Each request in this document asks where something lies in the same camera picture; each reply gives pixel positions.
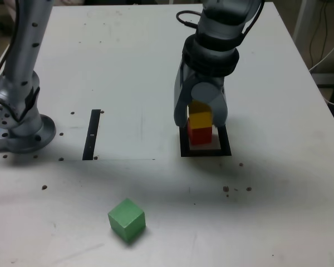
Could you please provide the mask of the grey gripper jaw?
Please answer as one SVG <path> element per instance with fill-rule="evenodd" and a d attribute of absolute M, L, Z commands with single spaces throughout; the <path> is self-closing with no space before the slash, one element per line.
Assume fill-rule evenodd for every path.
<path fill-rule="evenodd" d="M 225 125 L 228 116 L 228 107 L 224 95 L 224 86 L 209 82 L 200 82 L 191 89 L 193 100 L 208 105 L 212 111 L 213 124 L 216 127 Z"/>
<path fill-rule="evenodd" d="M 192 102 L 191 89 L 195 85 L 195 72 L 181 62 L 174 85 L 174 121 L 178 127 L 187 123 L 187 105 Z"/>

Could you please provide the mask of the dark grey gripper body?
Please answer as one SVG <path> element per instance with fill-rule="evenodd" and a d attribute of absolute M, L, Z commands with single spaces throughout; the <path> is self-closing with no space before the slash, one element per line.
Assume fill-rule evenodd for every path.
<path fill-rule="evenodd" d="M 199 82 L 211 83 L 217 88 L 224 87 L 225 77 L 210 77 L 210 76 L 202 75 L 200 73 L 195 73 L 194 76 Z"/>

